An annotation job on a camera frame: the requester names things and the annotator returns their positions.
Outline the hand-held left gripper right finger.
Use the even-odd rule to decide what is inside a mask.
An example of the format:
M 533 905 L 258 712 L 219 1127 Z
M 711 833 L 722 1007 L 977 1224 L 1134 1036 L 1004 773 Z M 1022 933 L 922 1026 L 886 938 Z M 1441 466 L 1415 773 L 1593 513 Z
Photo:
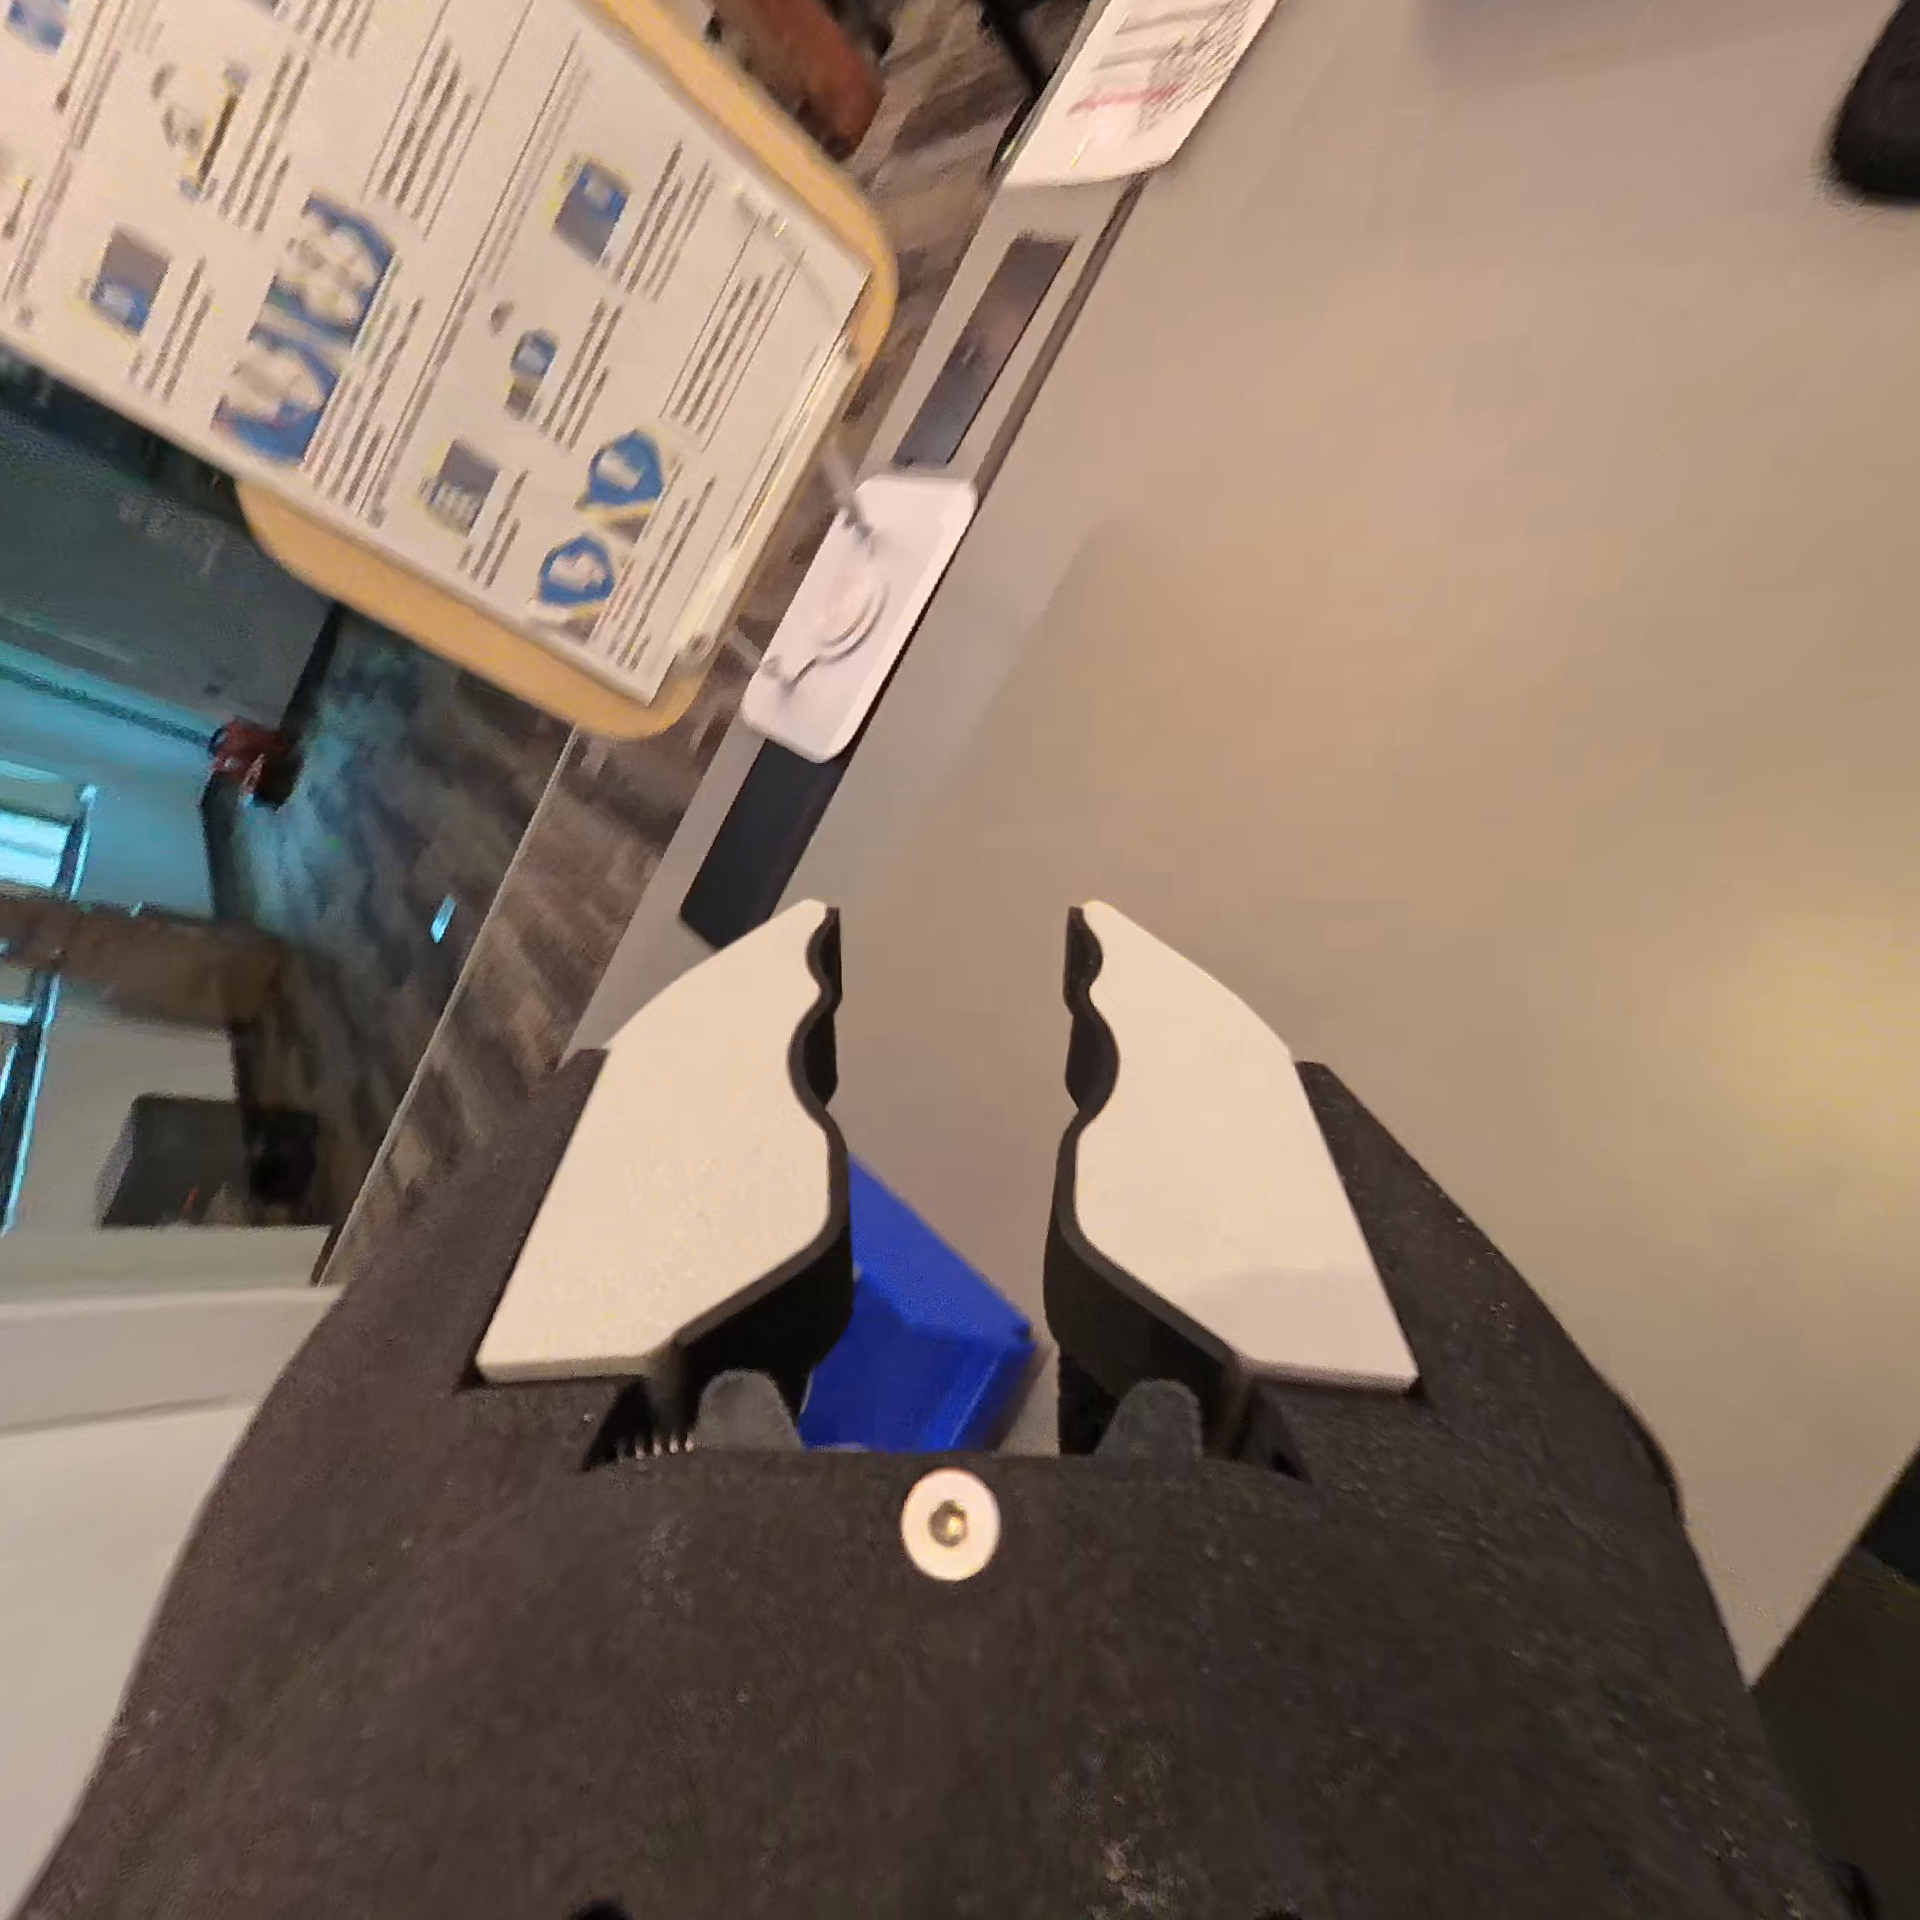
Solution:
M 1068 912 L 1065 1008 L 1060 1386 L 1178 1386 L 1203 1448 L 1237 1448 L 1264 1389 L 1406 1400 L 1421 1365 L 1275 1030 L 1105 902 Z

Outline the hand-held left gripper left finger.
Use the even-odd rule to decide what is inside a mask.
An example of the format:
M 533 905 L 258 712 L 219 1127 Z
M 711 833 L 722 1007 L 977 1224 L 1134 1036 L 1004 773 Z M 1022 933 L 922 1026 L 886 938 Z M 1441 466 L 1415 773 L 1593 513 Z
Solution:
M 807 1400 L 854 1297 L 839 1003 L 839 912 L 799 902 L 615 1033 L 476 1341 L 486 1386 L 695 1404 L 757 1373 Z

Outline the narrow blue plastic bin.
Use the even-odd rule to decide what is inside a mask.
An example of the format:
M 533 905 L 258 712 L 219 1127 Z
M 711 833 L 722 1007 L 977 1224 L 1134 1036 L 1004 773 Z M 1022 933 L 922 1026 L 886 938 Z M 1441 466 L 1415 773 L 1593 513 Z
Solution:
M 1027 1316 L 863 1162 L 848 1162 L 852 1316 L 799 1409 L 808 1453 L 991 1453 L 1039 1340 Z

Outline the black rectangular table inlay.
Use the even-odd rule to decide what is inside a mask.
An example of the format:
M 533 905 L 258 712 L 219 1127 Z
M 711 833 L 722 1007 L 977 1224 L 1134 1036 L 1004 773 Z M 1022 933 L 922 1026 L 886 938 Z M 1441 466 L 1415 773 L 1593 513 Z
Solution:
M 679 908 L 706 946 L 730 946 L 772 917 L 848 757 L 808 760 L 770 743 L 755 752 Z
M 893 451 L 893 466 L 951 466 L 1071 255 L 1071 239 L 1017 236 L 981 286 Z

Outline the dark box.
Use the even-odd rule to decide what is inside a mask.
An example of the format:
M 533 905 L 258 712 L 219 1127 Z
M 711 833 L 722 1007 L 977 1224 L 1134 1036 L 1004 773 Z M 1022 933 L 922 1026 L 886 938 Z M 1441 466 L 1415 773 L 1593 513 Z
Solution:
M 299 1107 L 140 1096 L 95 1185 L 97 1228 L 299 1224 L 319 1177 L 319 1117 Z

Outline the brown cardboard box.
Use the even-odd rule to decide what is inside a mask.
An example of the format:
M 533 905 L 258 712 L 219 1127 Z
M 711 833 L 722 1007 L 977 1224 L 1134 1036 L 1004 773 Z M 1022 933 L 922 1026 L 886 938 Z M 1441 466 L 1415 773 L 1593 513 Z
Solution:
M 123 1018 L 197 1030 L 258 1021 L 287 971 L 283 944 L 245 921 L 39 892 L 2 896 L 2 953 L 92 990 Z

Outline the wooden instruction clipboard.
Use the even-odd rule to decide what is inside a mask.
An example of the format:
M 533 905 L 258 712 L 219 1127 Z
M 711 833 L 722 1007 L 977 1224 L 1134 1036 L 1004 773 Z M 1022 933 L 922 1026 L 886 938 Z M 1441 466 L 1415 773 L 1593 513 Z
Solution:
M 2 4 L 2 348 L 578 731 L 693 710 L 893 307 L 660 4 Z

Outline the laminated paper sheet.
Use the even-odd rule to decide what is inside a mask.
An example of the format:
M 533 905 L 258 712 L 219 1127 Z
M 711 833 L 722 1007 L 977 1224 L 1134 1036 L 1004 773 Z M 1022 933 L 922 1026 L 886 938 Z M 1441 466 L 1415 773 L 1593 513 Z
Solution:
M 1163 171 L 1275 4 L 1094 4 L 1022 121 L 998 184 L 1060 191 Z

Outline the brown wooden post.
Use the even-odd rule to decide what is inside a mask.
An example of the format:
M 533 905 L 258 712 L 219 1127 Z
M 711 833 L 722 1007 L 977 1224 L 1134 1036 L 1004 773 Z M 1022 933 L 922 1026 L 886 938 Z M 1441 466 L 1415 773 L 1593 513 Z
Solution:
M 865 142 L 880 104 L 892 27 L 871 4 L 706 4 L 722 45 L 831 162 Z

